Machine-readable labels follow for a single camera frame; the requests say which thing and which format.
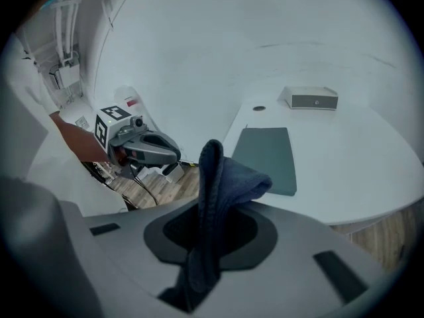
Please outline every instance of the white table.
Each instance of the white table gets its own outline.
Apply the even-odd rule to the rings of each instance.
[[[266,109],[252,110],[259,105]],[[246,102],[224,140],[225,156],[233,155],[246,127],[287,127],[293,150],[297,193],[266,193],[260,203],[336,225],[378,218],[424,196],[417,155],[369,108],[293,110],[284,101]]]

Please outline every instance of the red label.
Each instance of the red label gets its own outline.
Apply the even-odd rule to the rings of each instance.
[[[137,103],[137,100],[130,100],[130,101],[127,101],[127,105],[128,105],[128,107],[131,107],[131,106],[135,105],[136,103]]]

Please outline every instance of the green mat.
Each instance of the green mat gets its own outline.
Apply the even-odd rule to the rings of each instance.
[[[268,192],[295,195],[296,172],[287,128],[243,129],[232,158],[268,174],[272,179]]]

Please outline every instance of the white wall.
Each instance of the white wall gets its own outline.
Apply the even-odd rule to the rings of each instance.
[[[17,32],[25,50],[34,53],[47,44],[54,43],[54,10],[45,8],[35,14]]]
[[[81,10],[86,93],[102,106],[133,86],[184,159],[223,140],[243,100],[326,85],[377,110],[424,160],[420,57],[384,0],[114,1],[113,32],[98,0]]]

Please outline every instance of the cable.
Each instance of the cable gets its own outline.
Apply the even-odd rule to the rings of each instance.
[[[93,178],[95,178],[97,181],[99,181],[101,184],[106,186],[108,189],[116,192],[113,188],[111,188],[109,185],[106,184],[105,178],[99,173],[96,166],[92,162],[82,162],[82,165],[88,170],[88,172],[91,174]],[[121,197],[124,199],[125,205],[127,206],[125,209],[128,209],[128,211],[132,211],[135,209],[138,209],[134,203],[125,195],[121,194]]]
[[[134,181],[139,185],[139,186],[141,186],[142,188],[144,188],[146,191],[147,191],[147,193],[148,194],[150,194],[150,196],[153,198],[153,200],[154,200],[154,203],[156,204],[156,206],[158,206],[159,205],[159,202],[158,202],[158,200],[156,199],[156,197],[152,194],[152,192],[150,192],[149,191],[149,189],[146,187],[146,185],[144,185],[143,184],[143,182],[138,178],[138,177],[135,177],[134,178]]]

